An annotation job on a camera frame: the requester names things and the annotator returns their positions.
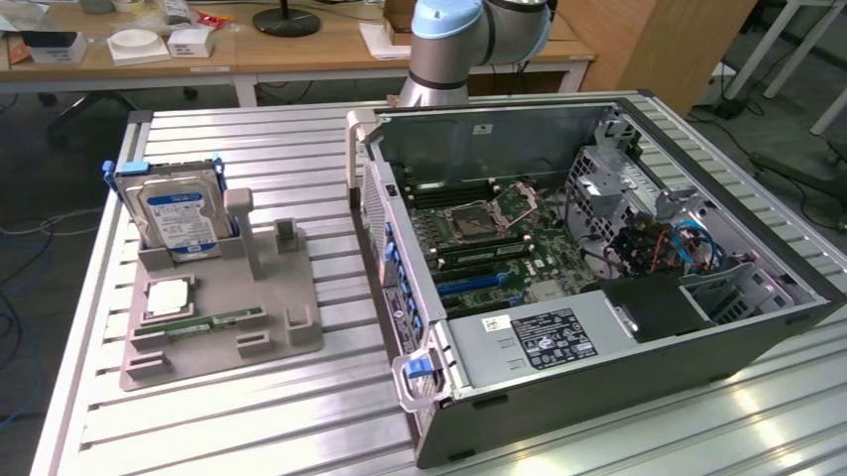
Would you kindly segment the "CPU socket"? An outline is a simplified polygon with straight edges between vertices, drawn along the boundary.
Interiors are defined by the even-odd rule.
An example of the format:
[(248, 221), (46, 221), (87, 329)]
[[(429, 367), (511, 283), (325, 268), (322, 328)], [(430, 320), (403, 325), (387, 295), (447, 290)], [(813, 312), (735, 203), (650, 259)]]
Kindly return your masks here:
[(449, 210), (449, 221), (455, 237), (463, 241), (506, 236), (506, 231), (494, 217), (491, 206), (485, 201), (453, 207)]

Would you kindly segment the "blue expansion slot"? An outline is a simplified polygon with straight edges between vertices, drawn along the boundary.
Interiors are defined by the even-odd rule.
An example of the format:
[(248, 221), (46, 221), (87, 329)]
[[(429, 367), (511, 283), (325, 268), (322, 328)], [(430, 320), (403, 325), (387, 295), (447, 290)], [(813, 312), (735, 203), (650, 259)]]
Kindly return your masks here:
[(519, 274), (514, 271), (469, 275), (442, 273), (433, 276), (437, 292), (442, 297), (505, 287)]

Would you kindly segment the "metal socket cover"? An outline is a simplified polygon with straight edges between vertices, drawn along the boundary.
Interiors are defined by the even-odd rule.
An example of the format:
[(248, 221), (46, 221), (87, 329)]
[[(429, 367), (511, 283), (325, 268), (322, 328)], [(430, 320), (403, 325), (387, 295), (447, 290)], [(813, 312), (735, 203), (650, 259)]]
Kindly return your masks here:
[(538, 209), (537, 192), (522, 181), (514, 182), (490, 201), (497, 224), (509, 229)]

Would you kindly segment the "grey power supply with label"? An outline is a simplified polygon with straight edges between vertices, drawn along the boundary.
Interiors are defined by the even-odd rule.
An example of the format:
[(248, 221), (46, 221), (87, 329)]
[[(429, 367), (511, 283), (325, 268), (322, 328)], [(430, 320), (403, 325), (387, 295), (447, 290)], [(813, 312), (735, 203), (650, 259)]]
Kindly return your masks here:
[(481, 389), (637, 347), (602, 291), (447, 322), (451, 350)]

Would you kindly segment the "grey plastic parts rack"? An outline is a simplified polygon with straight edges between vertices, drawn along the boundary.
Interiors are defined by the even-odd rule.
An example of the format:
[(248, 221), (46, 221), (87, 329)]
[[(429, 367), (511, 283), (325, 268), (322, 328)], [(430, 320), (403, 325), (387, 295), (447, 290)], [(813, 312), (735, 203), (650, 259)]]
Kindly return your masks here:
[[(224, 193), (224, 208), (239, 233), (220, 241), (222, 255), (176, 263), (162, 249), (138, 254), (128, 310), (119, 387), (124, 391), (163, 385), (247, 365), (311, 353), (323, 347), (322, 319), (305, 230), (291, 218), (267, 231), (252, 229), (254, 194)], [(147, 312), (148, 288), (160, 281), (190, 284), (179, 313)], [(188, 317), (260, 307), (218, 332), (171, 337), (163, 332), (135, 337), (134, 330)]]

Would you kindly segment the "perforated metal drive cage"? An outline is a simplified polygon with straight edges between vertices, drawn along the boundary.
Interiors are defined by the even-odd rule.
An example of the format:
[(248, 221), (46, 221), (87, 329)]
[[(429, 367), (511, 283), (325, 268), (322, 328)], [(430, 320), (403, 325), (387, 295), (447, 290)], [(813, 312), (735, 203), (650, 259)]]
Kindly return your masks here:
[(646, 165), (622, 150), (585, 146), (569, 171), (566, 211), (610, 222), (623, 220), (626, 209), (657, 217), (663, 187)]

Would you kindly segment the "hard disk with blue carrier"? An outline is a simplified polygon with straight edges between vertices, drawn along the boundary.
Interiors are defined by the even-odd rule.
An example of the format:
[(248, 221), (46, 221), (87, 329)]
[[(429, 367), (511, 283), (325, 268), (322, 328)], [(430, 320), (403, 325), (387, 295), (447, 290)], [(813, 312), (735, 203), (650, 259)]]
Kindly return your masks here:
[(118, 193), (146, 250), (163, 248), (176, 263), (216, 258), (220, 241), (235, 235), (224, 208), (224, 163), (102, 165), (103, 180)]

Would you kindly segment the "green RAM stick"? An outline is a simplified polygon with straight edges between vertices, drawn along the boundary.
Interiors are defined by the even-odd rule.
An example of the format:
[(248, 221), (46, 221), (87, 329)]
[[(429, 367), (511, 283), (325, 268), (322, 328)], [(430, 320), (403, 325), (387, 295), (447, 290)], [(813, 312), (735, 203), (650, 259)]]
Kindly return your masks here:
[(148, 336), (163, 332), (167, 336), (192, 336), (208, 332), (228, 330), (238, 325), (242, 317), (256, 317), (263, 315), (260, 307), (246, 308), (230, 312), (188, 317), (180, 320), (142, 326), (134, 330), (135, 337)]

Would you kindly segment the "white paper stack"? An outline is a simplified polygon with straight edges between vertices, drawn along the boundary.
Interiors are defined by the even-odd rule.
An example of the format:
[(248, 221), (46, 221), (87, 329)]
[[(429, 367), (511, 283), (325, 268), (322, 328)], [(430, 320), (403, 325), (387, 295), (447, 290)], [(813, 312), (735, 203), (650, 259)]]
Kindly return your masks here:
[(409, 60), (411, 58), (413, 47), (394, 45), (382, 25), (361, 23), (359, 31), (370, 55), (375, 60)]

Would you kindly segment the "open black PC case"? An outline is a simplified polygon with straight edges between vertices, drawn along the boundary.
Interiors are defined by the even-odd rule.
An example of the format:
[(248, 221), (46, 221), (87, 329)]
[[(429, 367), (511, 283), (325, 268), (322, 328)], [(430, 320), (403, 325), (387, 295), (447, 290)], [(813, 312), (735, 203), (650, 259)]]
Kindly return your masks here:
[[(347, 183), (391, 376), (422, 468), (734, 377), (782, 341), (847, 311), (847, 259), (653, 97), (566, 94), (473, 105), (366, 106), (347, 115)], [(585, 146), (622, 150), (662, 180), (657, 217), (566, 211)], [(602, 291), (637, 347), (481, 389), (458, 356), (405, 186), (527, 176), (565, 194)], [(777, 312), (713, 326), (679, 279), (754, 263)]]

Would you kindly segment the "silver CPU chip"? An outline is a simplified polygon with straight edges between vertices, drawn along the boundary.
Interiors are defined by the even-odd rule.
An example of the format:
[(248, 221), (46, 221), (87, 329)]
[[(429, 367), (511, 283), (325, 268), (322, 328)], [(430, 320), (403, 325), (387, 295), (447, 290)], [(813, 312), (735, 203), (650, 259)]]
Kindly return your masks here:
[(148, 288), (147, 312), (152, 316), (179, 313), (188, 304), (190, 284), (184, 280), (160, 281)]

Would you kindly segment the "wooden desk with white legs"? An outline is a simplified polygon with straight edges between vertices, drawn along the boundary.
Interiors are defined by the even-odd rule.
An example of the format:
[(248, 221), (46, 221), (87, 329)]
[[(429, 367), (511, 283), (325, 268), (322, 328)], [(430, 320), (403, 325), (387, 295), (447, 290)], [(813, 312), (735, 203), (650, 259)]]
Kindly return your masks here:
[(284, 39), (260, 33), (252, 26), (254, 14), (266, 8), (260, 3), (216, 3), (202, 6), (202, 11), (231, 15), (236, 24), (215, 33), (208, 58), (115, 66), (104, 40), (134, 15), (88, 14), (79, 4), (56, 3), (47, 12), (48, 23), (84, 34), (91, 41), (84, 60), (12, 63), (8, 55), (15, 39), (0, 39), (0, 94), (226, 85), (235, 89), (240, 106), (254, 107), (255, 86), (262, 82), (406, 76), (407, 61), (375, 59), (362, 38), (362, 23), (382, 18), (378, 7), (307, 2), (299, 6), (322, 20), (321, 31), (309, 37)]

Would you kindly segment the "brown cardboard box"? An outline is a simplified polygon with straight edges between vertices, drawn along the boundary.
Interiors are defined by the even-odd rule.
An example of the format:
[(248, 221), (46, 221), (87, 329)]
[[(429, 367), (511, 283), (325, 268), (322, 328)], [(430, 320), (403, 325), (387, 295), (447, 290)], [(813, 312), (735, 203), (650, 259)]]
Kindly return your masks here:
[(418, 0), (385, 0), (385, 31), (394, 46), (413, 44), (413, 17)]

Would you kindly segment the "grey metal disk bay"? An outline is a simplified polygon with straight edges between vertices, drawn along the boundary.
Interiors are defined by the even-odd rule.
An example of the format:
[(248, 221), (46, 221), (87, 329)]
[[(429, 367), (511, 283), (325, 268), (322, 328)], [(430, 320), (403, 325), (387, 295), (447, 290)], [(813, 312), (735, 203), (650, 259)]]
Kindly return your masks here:
[(685, 276), (679, 285), (683, 295), (713, 326), (782, 309), (777, 285), (754, 263), (710, 275)]

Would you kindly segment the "black round lamp base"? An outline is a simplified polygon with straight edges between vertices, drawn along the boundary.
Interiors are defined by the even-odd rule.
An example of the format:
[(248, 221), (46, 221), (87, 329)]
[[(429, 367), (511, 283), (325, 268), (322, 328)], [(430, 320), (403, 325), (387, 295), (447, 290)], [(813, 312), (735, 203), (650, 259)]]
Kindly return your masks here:
[(278, 0), (279, 6), (254, 15), (254, 27), (264, 34), (282, 38), (302, 38), (319, 32), (321, 18), (288, 5), (288, 0)]

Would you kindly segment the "white box with label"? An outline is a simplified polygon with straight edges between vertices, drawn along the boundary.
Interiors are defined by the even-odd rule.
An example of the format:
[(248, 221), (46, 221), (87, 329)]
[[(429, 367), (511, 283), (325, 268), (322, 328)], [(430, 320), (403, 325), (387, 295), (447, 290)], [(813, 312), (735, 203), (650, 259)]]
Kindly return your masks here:
[(167, 48), (172, 58), (207, 59), (214, 52), (212, 31), (207, 28), (175, 30)]

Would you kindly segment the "wooden cabinet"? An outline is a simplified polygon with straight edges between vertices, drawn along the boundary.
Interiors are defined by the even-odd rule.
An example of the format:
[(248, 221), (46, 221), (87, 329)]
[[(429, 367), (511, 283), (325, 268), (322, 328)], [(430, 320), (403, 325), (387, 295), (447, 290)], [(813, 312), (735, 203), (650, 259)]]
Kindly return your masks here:
[(582, 92), (646, 89), (681, 115), (693, 109), (758, 0), (559, 0), (594, 50)]

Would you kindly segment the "red packet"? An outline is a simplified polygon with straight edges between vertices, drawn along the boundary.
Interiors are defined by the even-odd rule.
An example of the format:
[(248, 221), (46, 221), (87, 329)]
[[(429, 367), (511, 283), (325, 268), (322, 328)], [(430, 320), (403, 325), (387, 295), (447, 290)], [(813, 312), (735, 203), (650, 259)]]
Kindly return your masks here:
[(215, 31), (218, 30), (234, 30), (236, 31), (240, 26), (235, 23), (235, 17), (232, 15), (218, 15), (203, 11), (198, 11), (198, 24)]

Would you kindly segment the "black chair base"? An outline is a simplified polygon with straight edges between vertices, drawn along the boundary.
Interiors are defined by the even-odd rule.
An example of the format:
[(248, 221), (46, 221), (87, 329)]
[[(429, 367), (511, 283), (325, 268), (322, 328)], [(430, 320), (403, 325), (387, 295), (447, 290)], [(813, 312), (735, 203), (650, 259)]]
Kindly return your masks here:
[(46, 127), (47, 143), (54, 149), (60, 149), (68, 145), (68, 138), (62, 134), (63, 127), (106, 100), (115, 102), (127, 112), (139, 110), (130, 99), (118, 91), (96, 90), (88, 92)]
[(847, 202), (847, 143), (825, 141), (827, 155), (813, 154), (799, 159), (773, 158), (750, 154), (750, 161), (759, 169), (773, 171), (822, 193)]

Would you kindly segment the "white round plastic holder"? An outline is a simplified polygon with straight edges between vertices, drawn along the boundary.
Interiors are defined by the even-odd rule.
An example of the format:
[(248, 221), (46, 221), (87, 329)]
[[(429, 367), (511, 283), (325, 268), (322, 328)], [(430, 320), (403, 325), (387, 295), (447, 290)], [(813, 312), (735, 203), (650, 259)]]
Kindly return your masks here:
[(171, 59), (163, 38), (152, 31), (130, 29), (107, 38), (115, 66), (130, 66)]

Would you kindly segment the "white box with black device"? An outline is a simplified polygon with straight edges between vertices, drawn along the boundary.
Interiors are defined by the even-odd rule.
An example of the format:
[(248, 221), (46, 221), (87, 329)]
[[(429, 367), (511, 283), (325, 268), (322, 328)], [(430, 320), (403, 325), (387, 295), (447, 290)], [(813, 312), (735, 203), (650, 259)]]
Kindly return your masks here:
[(23, 43), (35, 63), (80, 63), (87, 40), (82, 32), (22, 31)]

